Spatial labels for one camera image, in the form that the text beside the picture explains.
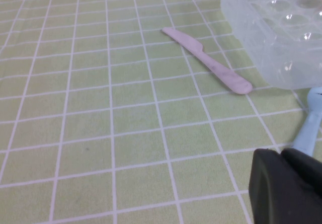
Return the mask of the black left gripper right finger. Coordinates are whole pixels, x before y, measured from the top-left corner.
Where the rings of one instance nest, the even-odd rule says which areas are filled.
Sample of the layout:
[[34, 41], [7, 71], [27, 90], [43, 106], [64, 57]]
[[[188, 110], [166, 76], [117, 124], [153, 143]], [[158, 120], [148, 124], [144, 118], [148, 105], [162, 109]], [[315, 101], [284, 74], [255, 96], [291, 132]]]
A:
[[313, 188], [317, 196], [321, 197], [321, 162], [294, 148], [285, 148], [281, 156]]

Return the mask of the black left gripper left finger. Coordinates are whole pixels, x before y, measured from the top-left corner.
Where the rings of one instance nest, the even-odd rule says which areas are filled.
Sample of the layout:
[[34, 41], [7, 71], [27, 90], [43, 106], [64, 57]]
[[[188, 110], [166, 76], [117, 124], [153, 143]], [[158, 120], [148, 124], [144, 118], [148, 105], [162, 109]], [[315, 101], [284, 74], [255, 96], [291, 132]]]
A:
[[276, 151], [254, 151], [249, 197], [255, 223], [321, 223], [321, 197]]

